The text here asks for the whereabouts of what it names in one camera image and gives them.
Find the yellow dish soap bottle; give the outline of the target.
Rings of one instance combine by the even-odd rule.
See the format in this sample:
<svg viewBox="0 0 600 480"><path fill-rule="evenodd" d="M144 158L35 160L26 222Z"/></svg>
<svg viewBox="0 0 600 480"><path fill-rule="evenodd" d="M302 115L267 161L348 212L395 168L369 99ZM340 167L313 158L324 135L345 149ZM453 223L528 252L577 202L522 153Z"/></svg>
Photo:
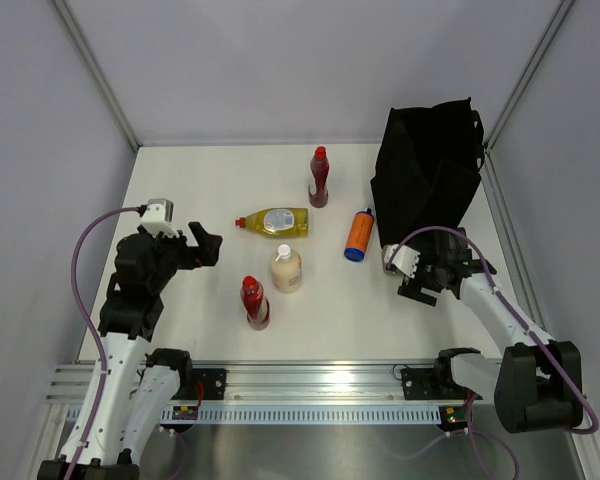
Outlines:
<svg viewBox="0 0 600 480"><path fill-rule="evenodd" d="M236 219L235 226L270 238L303 238L309 234L309 210L268 208Z"/></svg>

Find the cream lotion pump bottle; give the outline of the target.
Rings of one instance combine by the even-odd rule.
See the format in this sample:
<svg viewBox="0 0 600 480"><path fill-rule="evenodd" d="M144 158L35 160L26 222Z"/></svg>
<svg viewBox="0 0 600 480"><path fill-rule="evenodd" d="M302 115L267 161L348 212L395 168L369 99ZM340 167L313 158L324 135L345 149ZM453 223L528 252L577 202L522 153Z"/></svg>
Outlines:
<svg viewBox="0 0 600 480"><path fill-rule="evenodd" d="M281 293L296 292L302 284L302 258L288 244L280 244L272 254L270 274L274 287Z"/></svg>

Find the right aluminium frame post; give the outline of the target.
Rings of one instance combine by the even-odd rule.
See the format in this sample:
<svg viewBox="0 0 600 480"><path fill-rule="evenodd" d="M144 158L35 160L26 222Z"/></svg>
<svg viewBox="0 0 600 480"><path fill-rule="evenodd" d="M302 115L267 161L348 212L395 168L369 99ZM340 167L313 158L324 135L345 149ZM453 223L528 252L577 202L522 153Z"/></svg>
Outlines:
<svg viewBox="0 0 600 480"><path fill-rule="evenodd" d="M560 0L556 9L551 14L544 30L536 42L529 58L527 59L516 83L504 103L497 119L485 137L484 148L490 151L494 148L501 134L504 132L511 117L522 101L525 93L530 87L545 57L549 53L556 37L567 22L571 12L577 5L577 0Z"/></svg>

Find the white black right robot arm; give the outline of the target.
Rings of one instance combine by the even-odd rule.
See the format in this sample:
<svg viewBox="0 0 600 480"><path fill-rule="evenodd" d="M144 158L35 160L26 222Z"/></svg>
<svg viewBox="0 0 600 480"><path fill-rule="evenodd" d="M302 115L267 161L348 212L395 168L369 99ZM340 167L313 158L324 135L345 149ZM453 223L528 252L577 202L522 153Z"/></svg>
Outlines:
<svg viewBox="0 0 600 480"><path fill-rule="evenodd" d="M464 230L425 227L383 250L383 265L398 272L399 295L434 306L449 291L481 321L500 358L475 347L438 353L422 375L401 371L404 395L477 398L492 403L509 433L575 430L584 419L581 356L538 326L501 284L496 269Z"/></svg>

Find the aluminium frame post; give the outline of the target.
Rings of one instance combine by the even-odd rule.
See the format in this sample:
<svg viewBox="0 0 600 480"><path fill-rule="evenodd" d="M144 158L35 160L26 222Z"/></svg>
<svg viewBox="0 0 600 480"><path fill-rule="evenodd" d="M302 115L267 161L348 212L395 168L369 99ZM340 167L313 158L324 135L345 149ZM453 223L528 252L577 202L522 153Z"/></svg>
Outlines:
<svg viewBox="0 0 600 480"><path fill-rule="evenodd" d="M106 78L99 61L89 45L88 39L82 27L80 26L76 15L69 5L69 2L65 0L50 0L48 4L53 10L54 14L58 17L58 20L61 23L62 28L65 30L72 47L88 72L91 81L98 91L98 94L104 102L118 130L124 137L130 149L134 153L137 153L142 143L132 127L127 115L123 111L122 106L110 85L110 82Z"/></svg>
<svg viewBox="0 0 600 480"><path fill-rule="evenodd" d="M485 137L484 148L490 151L494 148L501 134L504 132L511 117L522 101L525 93L530 87L545 57L549 53L556 37L567 22L571 12L577 5L577 0L560 0L556 9L551 14L544 30L536 42L529 58L527 59L516 83L504 103L497 119Z"/></svg>

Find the left aluminium frame post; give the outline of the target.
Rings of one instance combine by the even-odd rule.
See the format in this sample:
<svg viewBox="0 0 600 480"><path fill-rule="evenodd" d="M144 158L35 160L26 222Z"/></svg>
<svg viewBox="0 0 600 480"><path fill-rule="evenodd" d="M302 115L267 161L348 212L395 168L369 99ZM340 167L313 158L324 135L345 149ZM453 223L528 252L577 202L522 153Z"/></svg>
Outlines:
<svg viewBox="0 0 600 480"><path fill-rule="evenodd" d="M53 10L54 14L58 17L58 20L61 23L62 28L65 30L72 47L88 72L91 81L98 91L98 94L104 102L118 130L124 137L130 149L134 153L137 153L142 143L132 127L127 115L123 111L122 106L110 85L110 82L106 78L99 61L89 45L88 39L82 27L80 26L76 15L69 5L69 2L65 0L50 0L48 4Z"/></svg>

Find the red dish soap bottle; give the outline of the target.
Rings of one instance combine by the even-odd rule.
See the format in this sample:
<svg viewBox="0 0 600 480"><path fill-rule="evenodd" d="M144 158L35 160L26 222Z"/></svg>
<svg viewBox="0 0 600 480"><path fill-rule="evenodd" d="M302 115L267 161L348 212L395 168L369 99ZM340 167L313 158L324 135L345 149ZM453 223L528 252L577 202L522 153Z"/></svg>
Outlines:
<svg viewBox="0 0 600 480"><path fill-rule="evenodd" d="M327 157L327 150L324 146L318 146L310 162L313 182L308 188L309 202L315 208L323 208L328 203L327 178L329 170L330 164Z"/></svg>
<svg viewBox="0 0 600 480"><path fill-rule="evenodd" d="M262 284L253 276L246 276L242 281L240 297L251 328L254 330L266 328L270 320L270 304Z"/></svg>

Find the orange blue cologne bottle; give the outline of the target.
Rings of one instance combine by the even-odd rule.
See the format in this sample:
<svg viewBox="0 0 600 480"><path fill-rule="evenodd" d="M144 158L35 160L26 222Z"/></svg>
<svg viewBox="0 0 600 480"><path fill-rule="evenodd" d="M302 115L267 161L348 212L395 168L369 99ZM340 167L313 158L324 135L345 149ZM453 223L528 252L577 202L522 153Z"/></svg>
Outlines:
<svg viewBox="0 0 600 480"><path fill-rule="evenodd" d="M371 208L358 211L352 221L344 249L344 257L352 262L362 262L365 258L375 218Z"/></svg>

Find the black canvas bag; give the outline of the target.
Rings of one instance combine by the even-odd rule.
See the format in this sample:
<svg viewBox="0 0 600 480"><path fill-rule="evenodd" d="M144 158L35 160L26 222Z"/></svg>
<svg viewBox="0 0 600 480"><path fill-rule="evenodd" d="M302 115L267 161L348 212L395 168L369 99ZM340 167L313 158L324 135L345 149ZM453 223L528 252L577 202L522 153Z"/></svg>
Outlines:
<svg viewBox="0 0 600 480"><path fill-rule="evenodd" d="M381 246L460 224L481 183L483 138L469 98L390 110L370 180Z"/></svg>

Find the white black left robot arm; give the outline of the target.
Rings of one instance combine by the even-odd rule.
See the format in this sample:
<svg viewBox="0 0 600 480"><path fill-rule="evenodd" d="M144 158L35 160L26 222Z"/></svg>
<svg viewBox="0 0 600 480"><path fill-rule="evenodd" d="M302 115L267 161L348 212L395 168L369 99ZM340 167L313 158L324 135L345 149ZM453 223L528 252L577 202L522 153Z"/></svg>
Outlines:
<svg viewBox="0 0 600 480"><path fill-rule="evenodd" d="M222 238L200 223L186 236L145 228L119 241L95 341L98 358L72 434L55 460L41 463L40 479L136 479L162 411L188 396L195 375L188 352L152 350L164 309L161 293L180 270L213 267Z"/></svg>

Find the aluminium mounting rail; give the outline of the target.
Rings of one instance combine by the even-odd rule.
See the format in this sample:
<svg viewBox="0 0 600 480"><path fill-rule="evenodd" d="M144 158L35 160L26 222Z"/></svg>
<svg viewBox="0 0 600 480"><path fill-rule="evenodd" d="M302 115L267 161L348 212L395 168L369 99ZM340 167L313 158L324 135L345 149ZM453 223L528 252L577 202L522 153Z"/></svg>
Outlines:
<svg viewBox="0 0 600 480"><path fill-rule="evenodd" d="M404 400L398 380L402 366L336 361L326 363L201 362L201 369L223 369L213 382L227 404L391 404Z"/></svg>

